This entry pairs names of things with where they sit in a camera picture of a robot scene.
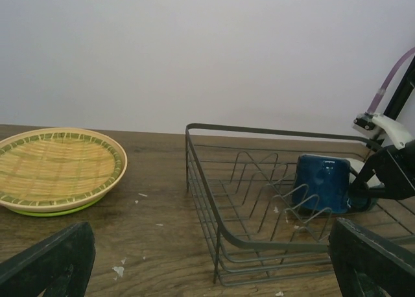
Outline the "teal and white bowl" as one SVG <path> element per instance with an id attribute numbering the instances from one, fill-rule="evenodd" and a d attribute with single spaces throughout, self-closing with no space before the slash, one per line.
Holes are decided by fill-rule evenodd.
<path id="1" fill-rule="evenodd" d="M 350 175 L 349 184 L 351 185 L 356 179 L 364 166 L 364 162 L 346 158 L 350 163 Z M 369 189 L 383 189 L 384 184 L 378 179 L 376 175 L 373 175 L 367 182 L 361 184 L 361 189 L 367 191 Z M 366 212 L 372 210 L 378 202 L 378 198 L 360 198 L 349 195 L 348 204 L 351 212 Z"/>

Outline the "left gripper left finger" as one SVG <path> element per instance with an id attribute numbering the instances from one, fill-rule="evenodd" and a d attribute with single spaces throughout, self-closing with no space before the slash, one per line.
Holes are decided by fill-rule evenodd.
<path id="1" fill-rule="evenodd" d="M 1 263 L 1 296 L 84 296 L 95 254 L 91 225 L 72 224 Z"/>

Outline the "yellow woven bamboo plate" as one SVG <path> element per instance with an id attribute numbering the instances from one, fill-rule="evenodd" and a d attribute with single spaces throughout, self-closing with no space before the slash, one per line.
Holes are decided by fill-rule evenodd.
<path id="1" fill-rule="evenodd" d="M 42 128 L 1 140 L 1 206 L 33 217 L 86 209 L 124 176 L 128 157 L 107 135 Z"/>

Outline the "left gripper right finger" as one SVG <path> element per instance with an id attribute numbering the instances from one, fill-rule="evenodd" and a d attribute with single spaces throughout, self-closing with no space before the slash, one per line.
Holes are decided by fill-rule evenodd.
<path id="1" fill-rule="evenodd" d="M 344 218 L 329 235 L 329 256 L 343 296 L 414 296 L 414 254 Z"/>

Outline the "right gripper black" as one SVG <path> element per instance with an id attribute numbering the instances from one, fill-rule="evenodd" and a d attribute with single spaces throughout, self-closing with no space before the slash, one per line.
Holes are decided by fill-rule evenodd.
<path id="1" fill-rule="evenodd" d="M 384 188 L 361 189 L 361 184 L 373 175 L 384 184 Z M 350 185 L 348 193 L 360 198 L 389 200 L 404 200 L 414 196 L 414 141 L 407 143 L 401 150 L 390 145 L 371 155 Z"/>

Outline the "black wire dish rack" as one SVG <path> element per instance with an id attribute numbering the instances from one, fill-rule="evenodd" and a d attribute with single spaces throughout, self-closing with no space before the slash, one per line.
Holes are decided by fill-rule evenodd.
<path id="1" fill-rule="evenodd" d="M 383 147 L 359 136 L 191 123 L 185 129 L 186 185 L 225 286 L 332 272 L 329 234 L 349 219 L 414 251 L 414 196 L 378 198 L 366 212 L 314 211 L 292 203 L 302 154 L 366 160 Z"/>

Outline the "dark blue enamel mug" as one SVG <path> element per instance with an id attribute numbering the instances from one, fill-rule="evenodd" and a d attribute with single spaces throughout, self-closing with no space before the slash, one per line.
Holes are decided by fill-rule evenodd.
<path id="1" fill-rule="evenodd" d="M 346 213 L 349 180 L 348 160 L 302 154 L 296 164 L 292 203 L 314 211 Z"/>

